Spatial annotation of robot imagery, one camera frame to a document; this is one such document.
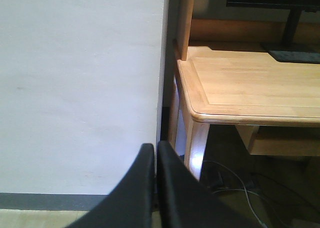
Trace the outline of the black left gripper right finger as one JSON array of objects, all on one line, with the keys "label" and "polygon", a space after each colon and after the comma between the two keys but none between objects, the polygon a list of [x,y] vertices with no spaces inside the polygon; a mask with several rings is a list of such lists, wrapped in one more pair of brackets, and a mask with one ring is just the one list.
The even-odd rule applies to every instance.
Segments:
[{"label": "black left gripper right finger", "polygon": [[157,144],[157,192],[164,228],[257,228],[201,185],[168,141]]}]

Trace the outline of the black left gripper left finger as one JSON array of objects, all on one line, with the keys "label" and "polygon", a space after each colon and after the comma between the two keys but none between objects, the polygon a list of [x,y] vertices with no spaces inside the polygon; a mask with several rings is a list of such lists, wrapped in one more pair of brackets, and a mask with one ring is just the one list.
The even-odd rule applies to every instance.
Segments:
[{"label": "black left gripper left finger", "polygon": [[144,143],[118,185],[69,228],[150,228],[155,188],[155,150]]}]

